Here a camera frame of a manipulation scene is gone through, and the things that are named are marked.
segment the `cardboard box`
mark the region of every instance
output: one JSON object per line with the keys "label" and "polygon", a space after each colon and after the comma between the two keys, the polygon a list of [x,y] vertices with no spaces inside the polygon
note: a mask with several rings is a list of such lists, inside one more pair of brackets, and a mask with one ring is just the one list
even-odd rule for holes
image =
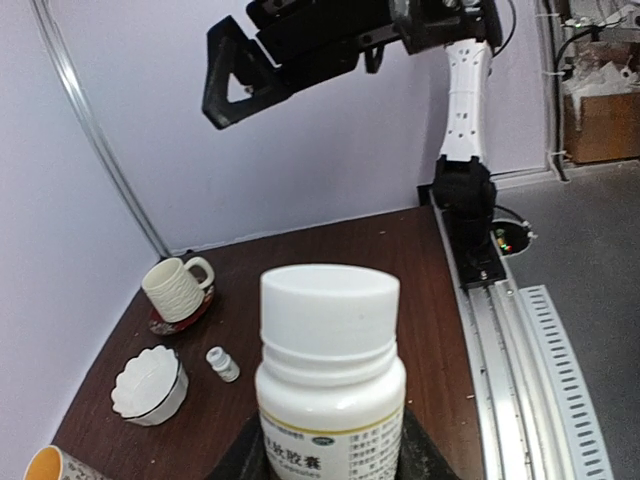
{"label": "cardboard box", "polygon": [[640,157],[640,92],[582,98],[578,123],[565,96],[565,149],[575,163]]}

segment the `red saucer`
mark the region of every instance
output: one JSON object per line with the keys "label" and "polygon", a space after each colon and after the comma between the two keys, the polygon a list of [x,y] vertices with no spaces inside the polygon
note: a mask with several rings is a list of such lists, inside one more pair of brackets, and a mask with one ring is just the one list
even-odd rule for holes
{"label": "red saucer", "polygon": [[213,302],[213,293],[214,293],[213,285],[209,287],[209,289],[204,293],[204,300],[202,301],[202,305],[200,308],[193,312],[189,317],[178,323],[167,323],[165,322],[158,311],[154,308],[151,310],[151,316],[149,317],[149,330],[161,337],[167,337],[169,335],[174,335],[176,333],[182,332],[186,330],[191,325],[196,323],[207,311],[207,309],[211,306]]}

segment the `medicine bottle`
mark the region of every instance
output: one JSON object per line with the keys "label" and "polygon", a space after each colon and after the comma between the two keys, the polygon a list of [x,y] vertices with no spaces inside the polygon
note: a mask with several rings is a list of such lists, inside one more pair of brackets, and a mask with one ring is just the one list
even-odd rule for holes
{"label": "medicine bottle", "polygon": [[281,480],[395,478],[406,384],[399,290],[397,278],[360,267],[262,275],[256,390]]}

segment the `dark wooden tabletop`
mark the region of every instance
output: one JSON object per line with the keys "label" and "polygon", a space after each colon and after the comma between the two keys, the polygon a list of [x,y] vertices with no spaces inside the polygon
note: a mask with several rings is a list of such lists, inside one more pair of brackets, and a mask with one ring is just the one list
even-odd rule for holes
{"label": "dark wooden tabletop", "polygon": [[[294,263],[344,263],[400,279],[398,343],[407,368],[407,404],[460,477],[483,477],[462,327],[431,209],[342,222],[201,255],[216,270],[216,298],[206,316],[174,337],[156,337],[147,329],[151,305],[138,293],[89,371],[56,445],[114,480],[202,479],[256,411],[260,274]],[[187,398],[163,425],[125,423],[111,410],[115,377],[129,358],[158,344],[179,353],[189,376]],[[242,369],[233,384],[223,383],[204,359],[215,345]]]}

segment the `scalloped bowl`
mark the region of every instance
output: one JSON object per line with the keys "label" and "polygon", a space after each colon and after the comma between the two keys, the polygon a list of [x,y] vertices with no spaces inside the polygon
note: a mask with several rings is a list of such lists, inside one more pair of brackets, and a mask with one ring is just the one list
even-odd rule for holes
{"label": "scalloped bowl", "polygon": [[111,391],[113,410],[145,427],[171,418],[187,396],[189,380],[176,353],[162,345],[127,362]]}

